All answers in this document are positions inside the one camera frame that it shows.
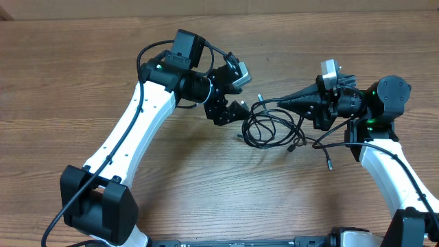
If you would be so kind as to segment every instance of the black cable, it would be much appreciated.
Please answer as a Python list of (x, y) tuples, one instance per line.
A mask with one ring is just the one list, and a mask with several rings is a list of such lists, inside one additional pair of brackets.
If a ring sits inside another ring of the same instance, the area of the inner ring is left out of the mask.
[(212, 69), (213, 69), (213, 63), (214, 63), (214, 60), (215, 60), (215, 56), (213, 55), (213, 48), (212, 48), (212, 45), (211, 45), (207, 40), (205, 40), (205, 41), (204, 41), (204, 46), (205, 46), (205, 47), (208, 47), (209, 50), (211, 51), (212, 61), (211, 61), (211, 66), (210, 66), (209, 70), (206, 71), (206, 72), (204, 72), (204, 73), (202, 73), (202, 72), (197, 72), (196, 74), (197, 74), (198, 76), (208, 76), (208, 75), (212, 72)]
[(219, 54), (221, 54), (222, 56), (227, 56), (227, 53), (224, 52), (223, 50), (221, 50), (221, 49), (218, 48), (218, 47), (214, 47), (214, 46), (212, 45), (212, 49), (213, 49), (214, 51), (218, 52)]
[(163, 45), (163, 44), (167, 44), (167, 43), (172, 43), (173, 40), (164, 40), (164, 41), (160, 41), (151, 45), (148, 45), (147, 47), (143, 48), (140, 53), (137, 56), (137, 61), (136, 61), (136, 66), (137, 66), (137, 77), (139, 79), (139, 89), (140, 89), (140, 99), (139, 99), (139, 105), (137, 106), (136, 112), (134, 114), (134, 117), (132, 118), (130, 125), (127, 127), (127, 129), (125, 130), (125, 132), (123, 133), (122, 137), (120, 138), (120, 140), (116, 143), (116, 146), (112, 149), (112, 151), (110, 152), (109, 155), (107, 155), (107, 157), (105, 158), (105, 161), (102, 163), (102, 165), (97, 169), (97, 171), (91, 176), (91, 178), (81, 187), (80, 190), (78, 190), (78, 192), (76, 192), (75, 195), (73, 195), (73, 197), (63, 206), (63, 208), (60, 210), (60, 212), (56, 215), (56, 217), (52, 220), (52, 222), (50, 223), (50, 225), (47, 227), (46, 231), (44, 232), (43, 236), (41, 237), (41, 247), (46, 247), (46, 242), (47, 242), (47, 238), (49, 237), (50, 232), (52, 231), (52, 229), (55, 227), (56, 223), (60, 220), (60, 218), (62, 217), (62, 215), (64, 215), (64, 213), (66, 212), (66, 210), (73, 204), (73, 202), (75, 202), (75, 200), (77, 200), (77, 198), (79, 198), (86, 189), (88, 189), (90, 187), (90, 185), (93, 183), (93, 181), (99, 176), (99, 174), (104, 170), (105, 166), (107, 166), (107, 164), (109, 164), (109, 162), (111, 162), (111, 159), (113, 158), (113, 156), (116, 154), (116, 151), (119, 149), (119, 147), (122, 145), (123, 141), (125, 140), (125, 138), (128, 136), (128, 134), (130, 133), (133, 125), (135, 124), (137, 117), (139, 116), (140, 112), (142, 112), (142, 105), (143, 105), (143, 83), (145, 83), (145, 80), (143, 78), (141, 78), (141, 67), (140, 67), (140, 62), (141, 62), (141, 58), (142, 55), (148, 50), (151, 49), (157, 45)]
[[(242, 137), (244, 141), (251, 147), (254, 148), (261, 148), (261, 149), (268, 149), (268, 148), (274, 148), (282, 145), (287, 145), (292, 142), (290, 147), (288, 148), (288, 151), (292, 152), (292, 150), (296, 147), (300, 147), (302, 145), (306, 145), (307, 141), (306, 139), (317, 141), (315, 139), (312, 139), (311, 137), (306, 137), (303, 130), (301, 129), (302, 123), (304, 121), (304, 117), (299, 117), (299, 121), (297, 124), (294, 123), (293, 117), (286, 111), (281, 109), (267, 109), (266, 104), (269, 103), (276, 103), (276, 102), (282, 102), (284, 99), (267, 99), (260, 102), (256, 102), (252, 105), (250, 109), (250, 116), (244, 120), (242, 123)], [(255, 112), (258, 107), (264, 107), (262, 111)], [(281, 118), (276, 115), (273, 115), (272, 113), (281, 113), (286, 116), (286, 118)], [(272, 129), (267, 127), (264, 123), (270, 122), (272, 124)], [(275, 141), (276, 138), (276, 124), (281, 124), (289, 129), (289, 133), (283, 137), (281, 140)], [(251, 133), (251, 128), (255, 127), (258, 130), (259, 138), (256, 138)], [(268, 139), (262, 139), (261, 134), (261, 128), (267, 130), (270, 133), (270, 137)], [(329, 158), (329, 154), (326, 150), (326, 148), (323, 149), (326, 158), (327, 163), (331, 163), (331, 159)]]
[(195, 103), (195, 104), (190, 105), (190, 106), (177, 106), (177, 108), (181, 108), (181, 109), (193, 109), (193, 108), (195, 108), (195, 107), (197, 107), (197, 106), (198, 106), (198, 103)]
[(147, 47), (143, 48), (143, 49), (139, 52), (139, 54), (137, 55), (137, 60), (136, 60), (136, 68), (137, 68), (137, 78), (139, 79), (140, 82), (144, 82), (144, 80), (141, 78), (142, 73), (141, 73), (141, 70), (140, 70), (140, 63), (141, 63), (142, 55), (143, 55), (148, 49), (151, 49), (151, 48), (153, 48), (153, 47), (155, 47), (155, 46), (157, 46), (157, 45), (164, 45), (164, 44), (169, 44), (169, 43), (173, 43), (173, 42), (174, 42), (174, 40), (163, 40), (163, 41), (159, 41), (159, 42), (156, 42), (156, 43), (154, 43), (154, 44), (148, 45)]
[(80, 246), (85, 246), (87, 244), (103, 244), (104, 246), (108, 246), (104, 241), (102, 240), (86, 240), (77, 244), (72, 244), (69, 245), (67, 247), (80, 247)]

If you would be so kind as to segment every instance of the cable connector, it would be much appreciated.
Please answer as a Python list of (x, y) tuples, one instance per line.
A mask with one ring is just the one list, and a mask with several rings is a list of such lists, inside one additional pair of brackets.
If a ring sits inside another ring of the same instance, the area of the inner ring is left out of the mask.
[(287, 148), (288, 152), (293, 152), (295, 149), (296, 149), (296, 144), (291, 144), (291, 145)]
[(328, 169), (329, 169), (329, 171), (332, 171), (333, 170), (333, 167), (332, 167), (332, 161), (331, 161), (331, 159), (327, 159), (327, 164), (328, 164)]

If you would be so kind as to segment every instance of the black bracket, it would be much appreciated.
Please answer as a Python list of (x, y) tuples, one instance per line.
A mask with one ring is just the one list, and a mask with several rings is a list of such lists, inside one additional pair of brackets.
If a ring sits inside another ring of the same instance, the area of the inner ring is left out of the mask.
[(165, 62), (180, 69), (198, 67), (206, 40), (186, 30), (178, 30)]
[[(373, 141), (374, 139), (391, 139), (399, 141), (394, 132), (394, 122), (389, 124), (375, 124), (374, 121), (351, 120), (348, 128), (344, 131), (344, 142), (347, 143), (363, 143), (365, 141)], [(352, 155), (356, 161), (359, 161), (362, 146), (349, 146)]]
[[(64, 206), (86, 183), (93, 174), (85, 169), (68, 165), (60, 179), (61, 200)], [(81, 233), (105, 239), (116, 246), (122, 245), (134, 228), (139, 208), (130, 190), (120, 185), (115, 177), (108, 180), (102, 177), (67, 209), (64, 223)], [(103, 193), (95, 191), (104, 186)]]
[(325, 237), (295, 237), (294, 246), (298, 247), (324, 247)]
[(381, 247), (422, 247), (424, 244), (424, 214), (415, 208), (396, 210), (385, 233)]

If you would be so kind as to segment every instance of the wood grain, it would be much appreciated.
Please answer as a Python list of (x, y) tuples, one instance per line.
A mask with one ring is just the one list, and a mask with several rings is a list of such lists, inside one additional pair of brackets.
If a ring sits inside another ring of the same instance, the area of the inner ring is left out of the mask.
[(0, 0), (15, 20), (436, 10), (439, 0)]
[[(364, 89), (397, 74), (412, 86), (396, 121), (407, 159), (439, 196), (439, 12), (357, 12), (0, 23), (0, 246), (37, 246), (60, 210), (59, 178), (82, 166), (125, 110), (140, 49), (178, 28), (233, 51), (253, 75), (255, 102), (293, 93), (335, 58)], [(159, 49), (146, 56), (156, 54)], [(210, 57), (205, 54), (203, 66)], [(222, 61), (216, 60), (215, 66)], [(256, 150), (240, 123), (214, 126), (202, 108), (177, 109), (146, 152), (133, 194), (154, 239), (280, 239), (390, 223), (371, 176), (346, 148)], [(307, 123), (311, 137), (322, 133)], [(328, 138), (341, 141), (342, 132)], [(86, 237), (59, 223), (50, 246)]]

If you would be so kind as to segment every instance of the black base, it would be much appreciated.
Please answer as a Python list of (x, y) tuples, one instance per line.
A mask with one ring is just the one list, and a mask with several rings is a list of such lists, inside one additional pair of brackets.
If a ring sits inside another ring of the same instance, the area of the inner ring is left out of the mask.
[(151, 247), (324, 247), (324, 238), (321, 237), (296, 237), (282, 240), (227, 240), (227, 241), (201, 241), (179, 242), (152, 241)]

